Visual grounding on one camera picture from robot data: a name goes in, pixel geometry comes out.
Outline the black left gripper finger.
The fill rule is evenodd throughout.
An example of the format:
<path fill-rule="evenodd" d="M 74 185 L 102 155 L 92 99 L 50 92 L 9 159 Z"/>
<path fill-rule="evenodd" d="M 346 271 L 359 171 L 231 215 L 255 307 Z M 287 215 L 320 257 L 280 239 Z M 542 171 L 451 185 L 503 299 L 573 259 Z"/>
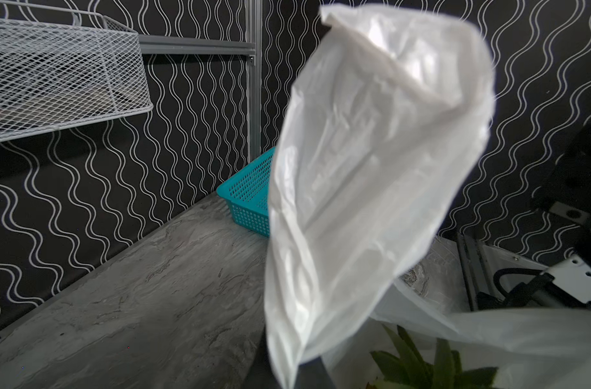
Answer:
<path fill-rule="evenodd" d="M 274 377 L 274 373 L 271 369 L 266 330 L 262 332 L 253 364 L 248 370 L 248 374 L 241 387 L 243 389 L 280 388 L 280 384 Z M 335 388 L 335 385 L 329 376 L 323 361 L 321 358 L 317 358 L 299 367 L 294 388 Z"/>

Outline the yellow pineapple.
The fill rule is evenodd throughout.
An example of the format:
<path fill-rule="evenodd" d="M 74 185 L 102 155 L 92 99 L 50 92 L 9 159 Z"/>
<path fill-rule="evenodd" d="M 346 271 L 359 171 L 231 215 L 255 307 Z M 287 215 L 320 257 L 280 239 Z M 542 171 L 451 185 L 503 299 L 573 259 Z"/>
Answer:
<path fill-rule="evenodd" d="M 499 369 L 495 366 L 465 370 L 457 350 L 447 340 L 436 340 L 433 363 L 424 360 L 407 330 L 384 325 L 396 354 L 371 351 L 382 378 L 367 388 L 493 388 Z"/>

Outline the white plastic bag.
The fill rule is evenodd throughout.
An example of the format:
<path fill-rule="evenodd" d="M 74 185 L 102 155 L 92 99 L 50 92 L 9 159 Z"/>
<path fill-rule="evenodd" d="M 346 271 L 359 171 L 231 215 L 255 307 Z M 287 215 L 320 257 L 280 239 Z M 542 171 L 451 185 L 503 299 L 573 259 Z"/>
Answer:
<path fill-rule="evenodd" d="M 489 139 L 495 71 L 459 18 L 325 5 L 269 180 L 266 339 L 278 385 L 375 318 L 498 365 L 497 387 L 591 388 L 591 311 L 443 313 L 402 282 Z"/>

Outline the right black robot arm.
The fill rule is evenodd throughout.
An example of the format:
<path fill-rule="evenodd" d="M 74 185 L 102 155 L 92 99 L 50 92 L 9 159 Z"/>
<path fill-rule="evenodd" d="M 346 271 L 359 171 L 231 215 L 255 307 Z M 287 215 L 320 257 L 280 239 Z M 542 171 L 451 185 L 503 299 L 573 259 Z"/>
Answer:
<path fill-rule="evenodd" d="M 484 247 L 470 252 L 460 237 L 462 270 L 473 311 L 548 307 L 591 311 L 591 118 L 557 160 L 531 207 L 545 222 L 559 221 L 551 245 L 494 264 Z"/>

